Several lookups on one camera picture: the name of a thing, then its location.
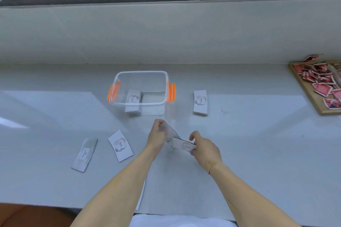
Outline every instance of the white countertop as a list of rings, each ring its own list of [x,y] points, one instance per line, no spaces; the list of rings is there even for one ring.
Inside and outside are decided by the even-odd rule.
[[[166,119],[220,148],[236,175],[301,225],[341,222],[340,116],[319,116],[287,65],[1,65],[0,202],[82,208],[146,144],[156,117],[129,118],[106,98],[119,71],[165,70],[177,96]],[[206,89],[208,116],[194,115]],[[121,130],[134,156],[118,163],[108,137]],[[85,173],[71,169],[84,138],[98,138]],[[139,213],[233,220],[190,154],[164,146]]]

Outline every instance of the right hand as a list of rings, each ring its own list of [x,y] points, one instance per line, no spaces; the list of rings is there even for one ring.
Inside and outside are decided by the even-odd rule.
[[[222,162],[219,148],[210,139],[203,138],[198,131],[190,135],[190,140],[195,139],[196,150],[191,151],[198,163],[210,173],[210,169]]]

